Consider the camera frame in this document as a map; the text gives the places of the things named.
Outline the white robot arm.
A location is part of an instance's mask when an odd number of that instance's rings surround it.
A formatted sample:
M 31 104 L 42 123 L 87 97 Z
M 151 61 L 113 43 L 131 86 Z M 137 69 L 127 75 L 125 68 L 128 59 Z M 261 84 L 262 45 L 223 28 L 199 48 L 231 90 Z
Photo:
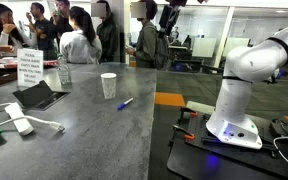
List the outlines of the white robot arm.
M 222 143 L 261 149 L 255 123 L 245 111 L 252 84 L 271 77 L 288 64 L 288 27 L 252 47 L 239 46 L 226 57 L 216 106 L 206 123 L 207 130 Z

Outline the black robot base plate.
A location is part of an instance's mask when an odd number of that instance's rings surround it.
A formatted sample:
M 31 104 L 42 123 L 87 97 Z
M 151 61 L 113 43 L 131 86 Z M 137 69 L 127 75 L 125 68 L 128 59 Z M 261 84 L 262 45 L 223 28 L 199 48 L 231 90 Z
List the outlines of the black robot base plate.
M 189 180 L 288 180 L 288 140 L 277 142 L 265 134 L 259 150 L 224 144 L 206 130 L 208 119 L 206 113 L 182 117 L 180 111 L 175 125 L 195 139 L 173 130 L 168 170 Z

